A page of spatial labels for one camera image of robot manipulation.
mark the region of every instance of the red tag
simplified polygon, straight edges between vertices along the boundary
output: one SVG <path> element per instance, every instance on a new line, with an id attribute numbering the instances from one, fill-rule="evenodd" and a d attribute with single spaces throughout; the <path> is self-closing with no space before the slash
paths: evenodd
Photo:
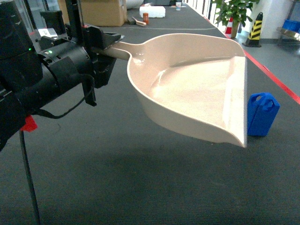
<path id="1" fill-rule="evenodd" d="M 25 123 L 26 124 L 21 128 L 21 131 L 31 132 L 38 127 L 32 116 L 26 117 Z"/>

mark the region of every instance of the yellow and black bollard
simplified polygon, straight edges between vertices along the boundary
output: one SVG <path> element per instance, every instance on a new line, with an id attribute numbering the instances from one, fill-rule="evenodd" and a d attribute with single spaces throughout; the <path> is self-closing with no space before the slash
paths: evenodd
<path id="1" fill-rule="evenodd" d="M 251 29 L 247 41 L 243 43 L 244 46 L 261 47 L 261 45 L 259 44 L 259 40 L 261 36 L 262 23 L 263 23 L 263 13 L 259 13 Z"/>

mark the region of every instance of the clear cup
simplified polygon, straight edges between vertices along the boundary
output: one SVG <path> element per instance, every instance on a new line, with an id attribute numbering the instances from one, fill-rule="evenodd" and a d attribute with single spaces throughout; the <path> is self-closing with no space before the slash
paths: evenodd
<path id="1" fill-rule="evenodd" d="M 176 11 L 181 9 L 182 2 L 176 2 Z"/>

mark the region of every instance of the dustpan handle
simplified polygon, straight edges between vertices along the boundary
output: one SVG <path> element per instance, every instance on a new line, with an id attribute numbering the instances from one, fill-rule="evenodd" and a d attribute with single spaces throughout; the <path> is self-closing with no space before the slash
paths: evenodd
<path id="1" fill-rule="evenodd" d="M 129 60 L 130 55 L 135 53 L 136 46 L 137 45 L 126 42 L 118 42 L 105 50 L 101 50 L 100 48 L 92 48 L 92 51 L 121 60 Z"/>

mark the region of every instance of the blue jerry can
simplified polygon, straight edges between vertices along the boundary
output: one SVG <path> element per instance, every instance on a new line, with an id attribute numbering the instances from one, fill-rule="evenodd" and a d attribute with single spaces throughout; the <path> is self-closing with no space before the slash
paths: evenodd
<path id="1" fill-rule="evenodd" d="M 251 95 L 248 101 L 248 135 L 266 136 L 279 108 L 280 104 L 270 93 Z"/>

